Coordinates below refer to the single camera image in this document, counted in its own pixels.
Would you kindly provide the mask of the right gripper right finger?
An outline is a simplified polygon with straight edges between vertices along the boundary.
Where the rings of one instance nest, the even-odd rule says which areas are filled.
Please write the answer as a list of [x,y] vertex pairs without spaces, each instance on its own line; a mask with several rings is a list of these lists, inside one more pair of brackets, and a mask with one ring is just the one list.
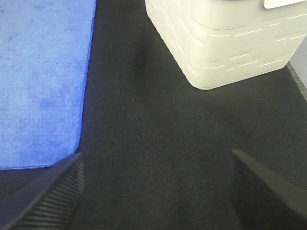
[[245,230],[305,230],[307,192],[239,149],[231,150],[230,200]]

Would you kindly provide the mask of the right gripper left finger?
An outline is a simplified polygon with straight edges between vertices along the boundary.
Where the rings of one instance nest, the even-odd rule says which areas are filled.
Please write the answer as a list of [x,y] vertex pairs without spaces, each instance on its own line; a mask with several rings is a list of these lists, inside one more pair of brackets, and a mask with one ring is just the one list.
[[1,201],[0,228],[69,230],[83,192],[83,157],[75,153]]

